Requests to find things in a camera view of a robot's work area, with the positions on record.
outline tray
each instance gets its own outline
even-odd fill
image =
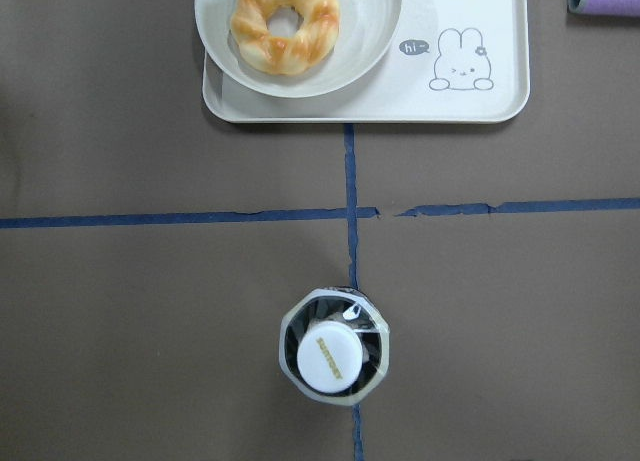
[[[206,54],[202,85],[211,112],[234,123],[499,123],[529,92],[527,0],[403,0],[389,52],[322,96],[257,93]]]

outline blue tape strip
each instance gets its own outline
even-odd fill
[[[344,125],[344,169],[347,183],[347,229],[349,242],[349,281],[358,289],[358,186],[356,176],[356,146],[353,124]],[[364,443],[362,442],[362,416],[360,405],[351,411],[353,418],[353,455],[355,461],[364,461]]]
[[[348,215],[353,215],[353,213],[351,213],[347,208],[339,208],[274,210],[261,211],[257,213],[211,212],[10,218],[0,219],[0,229],[312,221],[323,219],[347,219]],[[377,215],[378,210],[376,208],[359,208],[355,212],[355,216],[359,218],[373,218]]]
[[[559,213],[568,211],[615,211],[640,209],[640,198],[587,199],[568,201],[508,202],[499,206],[483,203],[458,205],[424,205],[398,216],[457,216],[478,214]]]

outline rabbit illustration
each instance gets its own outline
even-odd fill
[[[482,33],[475,28],[460,32],[447,29],[438,39],[440,51],[434,64],[435,78],[429,87],[435,91],[489,90],[491,81],[491,62],[487,57]]]

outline tabletop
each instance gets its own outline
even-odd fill
[[[0,0],[0,457],[639,459],[640,22],[528,0],[506,122],[233,124],[193,3]],[[357,410],[278,365],[347,285]]]

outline bowl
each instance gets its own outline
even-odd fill
[[[269,75],[240,56],[230,32],[236,0],[195,0],[198,33],[211,59],[229,77],[259,93],[283,98],[319,96],[367,73],[389,49],[402,0],[338,0],[340,34],[331,53],[298,76]]]

